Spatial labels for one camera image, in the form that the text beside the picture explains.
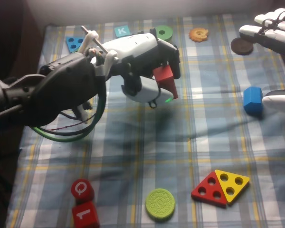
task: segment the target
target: green ring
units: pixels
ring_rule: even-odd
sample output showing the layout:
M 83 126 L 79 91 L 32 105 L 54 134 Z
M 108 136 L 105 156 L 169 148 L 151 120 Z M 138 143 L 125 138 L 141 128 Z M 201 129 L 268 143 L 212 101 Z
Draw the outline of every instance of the green ring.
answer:
M 166 189 L 154 189 L 146 199 L 146 210 L 150 217 L 158 221 L 169 219 L 174 213 L 175 199 Z
M 156 29 L 157 38 L 165 40 L 165 41 L 171 40 L 172 35 L 173 35 L 173 29 L 170 26 L 159 25 L 155 29 Z

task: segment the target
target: white wall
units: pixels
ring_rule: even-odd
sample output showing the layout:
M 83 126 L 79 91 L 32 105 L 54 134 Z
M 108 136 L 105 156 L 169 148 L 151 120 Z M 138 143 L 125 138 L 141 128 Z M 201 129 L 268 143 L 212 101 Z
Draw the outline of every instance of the white wall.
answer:
M 59 26 L 244 12 L 272 0 L 26 0 L 41 31 Z

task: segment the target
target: robotic hand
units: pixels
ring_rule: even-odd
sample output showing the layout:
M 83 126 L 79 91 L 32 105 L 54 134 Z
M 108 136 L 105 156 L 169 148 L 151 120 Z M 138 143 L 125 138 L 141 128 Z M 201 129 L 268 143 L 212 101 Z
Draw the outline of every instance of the robotic hand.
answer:
M 285 9 L 257 15 L 255 22 L 260 26 L 244 25 L 240 28 L 241 38 L 285 55 Z M 265 107 L 285 112 L 285 90 L 269 92 L 262 102 Z
M 27 125 L 58 142 L 83 138 L 93 130 L 103 114 L 105 82 L 112 76 L 123 77 L 122 91 L 134 101 L 149 103 L 150 106 L 153 103 L 156 107 L 173 98 L 172 92 L 160 88 L 152 79 L 152 71 L 169 64 L 174 79 L 180 78 L 179 52 L 176 46 L 157 38 L 155 29 L 104 44 L 98 41 L 95 31 L 83 26 L 82 29 L 86 35 L 78 52 L 44 65 L 38 74 L 26 75 L 10 85 L 0 80 L 0 130 Z M 87 101 L 97 94 L 97 111 L 86 128 L 68 133 L 41 128 L 67 109 L 72 109 L 75 119 L 85 122 L 88 119 L 85 109 L 89 109 Z M 75 137 L 56 138 L 51 135 Z

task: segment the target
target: table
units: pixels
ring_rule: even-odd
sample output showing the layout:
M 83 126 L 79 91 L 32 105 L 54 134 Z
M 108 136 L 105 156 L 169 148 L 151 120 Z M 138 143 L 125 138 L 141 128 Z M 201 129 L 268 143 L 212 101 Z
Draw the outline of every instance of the table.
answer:
M 127 99 L 122 78 L 113 77 L 107 82 L 106 111 L 85 139 L 52 142 L 27 127 L 7 227 L 73 227 L 70 187 L 82 177 L 94 187 L 102 228 L 285 228 L 285 114 L 265 110 L 258 120 L 243 110 L 243 91 L 249 86 L 260 87 L 263 94 L 285 88 L 285 66 L 277 53 L 258 44 L 248 56 L 236 55 L 229 45 L 242 25 L 253 24 L 253 17 L 86 26 L 107 42 L 114 38 L 114 27 L 124 24 L 132 33 L 161 24 L 173 28 L 171 42 L 181 60 L 179 98 L 153 110 Z M 193 27 L 207 28 L 208 41 L 191 41 Z M 69 54 L 65 37 L 83 35 L 79 26 L 47 27 L 40 66 Z M 47 128 L 73 123 L 59 116 Z M 250 186 L 226 209 L 190 197 L 215 169 L 250 177 Z M 147 194 L 155 188 L 175 197 L 175 213 L 167 223 L 154 223 L 145 212 Z

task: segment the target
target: green cable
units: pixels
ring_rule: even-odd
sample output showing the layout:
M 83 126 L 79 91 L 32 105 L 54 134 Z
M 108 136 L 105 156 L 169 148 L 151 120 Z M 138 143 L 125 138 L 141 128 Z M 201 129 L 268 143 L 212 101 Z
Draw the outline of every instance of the green cable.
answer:
M 97 110 L 96 110 L 96 113 L 95 113 L 95 117 L 91 123 L 91 127 L 89 130 L 87 130 L 85 133 L 82 133 L 78 136 L 75 136 L 75 137 L 68 137 L 68 138 L 57 138 L 57 137 L 54 137 L 52 136 L 51 134 L 49 133 L 46 133 L 36 127 L 31 127 L 31 129 L 33 131 L 35 131 L 36 133 L 38 133 L 39 135 L 49 139 L 49 140 L 53 140 L 55 142 L 61 142 L 61 143 L 70 143 L 70 142 L 74 142 L 74 141 L 77 141 L 77 140 L 80 140 L 84 137 L 86 137 L 88 134 L 90 134 L 90 132 L 94 129 L 95 125 L 97 124 L 97 122 L 100 120 L 101 116 L 103 115 L 104 113 L 104 110 L 105 110 L 105 103 L 106 103 L 106 96 L 99 96 L 99 99 L 98 99 L 98 104 L 97 104 Z

